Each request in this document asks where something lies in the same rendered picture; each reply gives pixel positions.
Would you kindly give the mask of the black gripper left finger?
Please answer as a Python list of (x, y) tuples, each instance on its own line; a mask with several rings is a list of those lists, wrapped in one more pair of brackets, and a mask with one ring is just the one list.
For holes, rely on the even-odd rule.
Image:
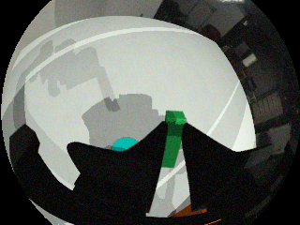
[(142, 207), (146, 207), (145, 214), (149, 214), (157, 191), (168, 130), (168, 123), (162, 120), (150, 134), (125, 151), (71, 142), (67, 144), (67, 153), (79, 173), (138, 188), (142, 192)]

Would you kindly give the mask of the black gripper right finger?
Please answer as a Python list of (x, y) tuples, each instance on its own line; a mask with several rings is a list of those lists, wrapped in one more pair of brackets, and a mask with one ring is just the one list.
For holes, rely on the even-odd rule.
[(255, 149), (235, 151), (188, 123), (184, 124), (181, 143), (187, 163), (191, 211), (206, 209), (206, 204), (221, 194), (240, 172), (270, 158), (274, 150), (274, 144), (268, 143)]

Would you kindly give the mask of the cyan circle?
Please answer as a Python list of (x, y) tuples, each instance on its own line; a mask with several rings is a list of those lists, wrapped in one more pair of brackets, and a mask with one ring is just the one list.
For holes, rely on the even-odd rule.
[(117, 140), (112, 146), (112, 150), (115, 151), (125, 151), (128, 150), (128, 147), (134, 146), (136, 142), (136, 139), (132, 138), (121, 138), (120, 140)]

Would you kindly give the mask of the green rectangular post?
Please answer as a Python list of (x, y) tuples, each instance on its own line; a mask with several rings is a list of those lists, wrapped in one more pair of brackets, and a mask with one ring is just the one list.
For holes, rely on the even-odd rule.
[(168, 135), (166, 135), (161, 168), (173, 168), (173, 165), (175, 165), (177, 155), (179, 155), (185, 120), (187, 120), (187, 117), (183, 112), (166, 112), (165, 121), (169, 125), (169, 130)]

